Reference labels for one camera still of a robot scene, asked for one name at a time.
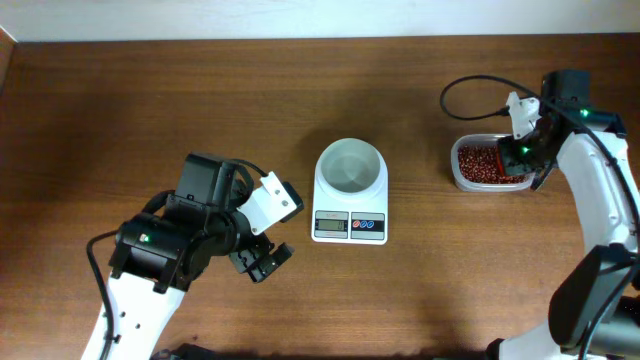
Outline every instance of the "scale display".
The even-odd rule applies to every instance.
[[[344,231],[346,230],[345,225],[345,221],[343,220],[318,219],[318,226],[316,226],[316,229],[326,231]]]
[[[318,238],[385,240],[385,216],[381,213],[316,211],[314,235]]]

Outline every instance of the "white wall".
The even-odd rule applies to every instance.
[[[18,41],[640,31],[640,0],[0,0]]]

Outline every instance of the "baseboard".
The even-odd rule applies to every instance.
[[[14,44],[13,38],[0,27],[0,91],[2,91],[4,78],[9,68]]]

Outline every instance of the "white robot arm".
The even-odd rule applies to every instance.
[[[619,160],[625,180],[636,202],[638,191],[629,169],[627,143],[615,134],[596,132],[609,151]],[[557,156],[558,166],[573,192],[584,235],[585,254],[596,245],[619,243],[637,253],[635,226],[625,195],[611,166],[586,134],[570,134]],[[553,340],[549,322],[533,330],[504,340],[499,349],[500,360],[561,360],[577,355],[562,354]]]
[[[189,155],[176,191],[159,194],[120,227],[105,288],[113,331],[108,331],[103,303],[82,360],[149,359],[191,281],[211,256],[229,256],[238,272],[258,283],[292,255],[293,248],[286,244],[271,253],[274,245],[264,231],[299,213],[302,200],[273,172],[259,169],[262,187],[252,191],[242,164],[255,166]],[[236,172],[244,181],[235,179]],[[162,206],[164,215],[153,215]]]
[[[572,77],[576,76],[583,78],[584,73],[568,71],[552,73],[547,76],[547,81],[554,82],[554,84],[550,86],[556,87],[556,89],[553,90],[554,101],[559,101],[562,97],[562,91],[569,91],[557,88],[562,86],[569,87],[570,85],[568,84],[571,84],[572,80],[575,80]],[[584,100],[585,99],[580,99],[579,97],[571,97],[571,101],[578,104],[585,102]],[[575,104],[564,105],[569,107],[575,106]],[[516,140],[515,142],[521,141],[520,139],[525,139],[530,134],[532,134],[531,136],[540,136],[540,134],[534,134],[536,130],[540,132],[554,131],[554,129],[549,126],[537,126],[537,122],[541,118],[539,115],[540,104],[537,99],[528,98],[521,100],[518,98],[517,93],[513,92],[509,95],[507,106],[509,107],[509,113],[512,117],[513,139]],[[630,197],[635,204],[640,203],[640,197],[629,168],[627,142],[624,136],[621,136],[620,131],[614,131],[612,127],[603,125],[606,124],[606,122],[601,124],[597,124],[597,122],[589,123],[590,110],[582,109],[579,110],[578,113],[580,117],[584,118],[585,123],[588,124],[587,126],[591,128],[593,134],[600,140],[601,144],[596,144],[586,133],[580,131],[566,132],[566,129],[563,133],[556,128],[556,133],[553,136],[562,137],[564,140],[559,149],[556,150],[555,164],[551,163],[549,166],[551,168],[551,166],[557,165],[571,187],[584,235],[585,254],[589,255],[596,246],[611,247],[613,244],[618,244],[619,247],[624,248],[624,251],[634,257],[638,253],[637,224],[634,222],[634,213],[630,206]],[[541,142],[544,142],[545,146],[553,147],[548,137]],[[607,156],[605,156],[602,145],[604,145],[605,149],[617,160],[617,166],[620,170],[619,174],[616,174],[614,166],[612,166]],[[626,183],[629,190],[628,193],[624,191],[624,186],[621,181]],[[626,268],[617,268],[617,270],[626,272],[629,266]],[[567,282],[563,284],[565,287],[563,291],[565,293],[569,291],[568,289],[571,286],[573,286],[573,288],[570,288],[570,291],[574,293],[581,291],[580,288],[575,287],[575,284],[568,284]],[[594,304],[590,304],[588,300],[585,300],[584,303],[574,305],[576,307],[583,306],[584,308],[595,306]],[[637,302],[626,299],[625,306],[636,307]],[[612,330],[615,326],[619,326],[618,324],[601,324],[600,327],[603,329],[603,333],[606,331],[616,331],[614,337],[617,338],[612,338],[606,334],[601,336],[596,334],[594,343],[591,344],[591,349],[600,355],[590,355],[589,359],[605,359],[604,355],[606,354],[639,355],[638,312],[630,308],[629,310],[635,314],[635,319],[631,320],[635,322],[635,324],[631,324],[630,327],[626,328],[622,326],[624,330]],[[550,319],[552,316],[564,316],[558,316],[557,310],[552,313],[553,311],[554,304],[552,303],[549,314]],[[620,320],[619,318],[622,315],[617,315],[619,313],[615,314],[618,317],[614,320]],[[582,331],[582,328],[577,324],[572,325],[578,328],[577,330],[572,330]],[[572,343],[574,346],[573,349],[571,349],[571,346],[568,348],[565,347],[567,344],[562,340],[564,339],[563,336],[558,335],[558,333],[562,331],[563,330],[558,330],[558,326],[554,328],[553,324],[550,325],[549,320],[544,321],[523,335],[494,342],[496,346],[492,349],[494,353],[492,356],[499,360],[562,360],[578,358],[575,342]]]

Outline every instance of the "white bracket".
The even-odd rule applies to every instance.
[[[238,208],[249,220],[254,235],[261,234],[297,208],[273,171],[260,182],[262,187],[254,190],[249,200]]]
[[[536,98],[520,99],[518,93],[512,91],[507,99],[513,137],[518,140],[536,127],[536,122],[541,118],[538,114],[540,101]]]

